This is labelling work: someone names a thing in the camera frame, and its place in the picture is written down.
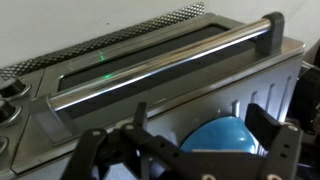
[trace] screw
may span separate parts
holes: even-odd
[[[100,135],[101,135],[101,132],[100,132],[100,131],[93,131],[93,132],[92,132],[92,135],[93,135],[93,136],[100,136]]]
[[[276,174],[269,174],[267,180],[282,180],[282,178]]]
[[[126,129],[127,130],[132,130],[132,129],[134,129],[134,127],[131,124],[128,124],[128,125],[126,125]]]
[[[216,178],[214,176],[212,176],[211,174],[204,174],[204,175],[202,175],[201,180],[216,180]]]
[[[292,131],[298,131],[298,128],[292,125],[289,125],[288,128],[291,129]]]

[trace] white wall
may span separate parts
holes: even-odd
[[[137,24],[197,0],[11,0],[0,6],[0,67]],[[204,0],[206,12],[251,22],[272,11],[286,16],[286,34],[318,43],[318,0]],[[314,53],[308,53],[311,59]]]

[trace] oven control knob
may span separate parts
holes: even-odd
[[[0,99],[0,123],[10,118],[14,114],[15,109],[8,101]]]
[[[11,78],[0,85],[0,95],[3,98],[8,98],[21,93],[26,85],[19,79]]]

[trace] blue object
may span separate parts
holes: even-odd
[[[244,121],[236,117],[213,120],[193,132],[182,144],[185,152],[192,150],[239,150],[255,152],[254,140]]]

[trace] metal handle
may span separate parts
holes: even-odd
[[[178,64],[197,59],[233,44],[269,31],[271,21],[262,18],[248,25],[226,31],[134,66],[113,72],[50,97],[54,111],[64,109],[100,94],[133,83]]]

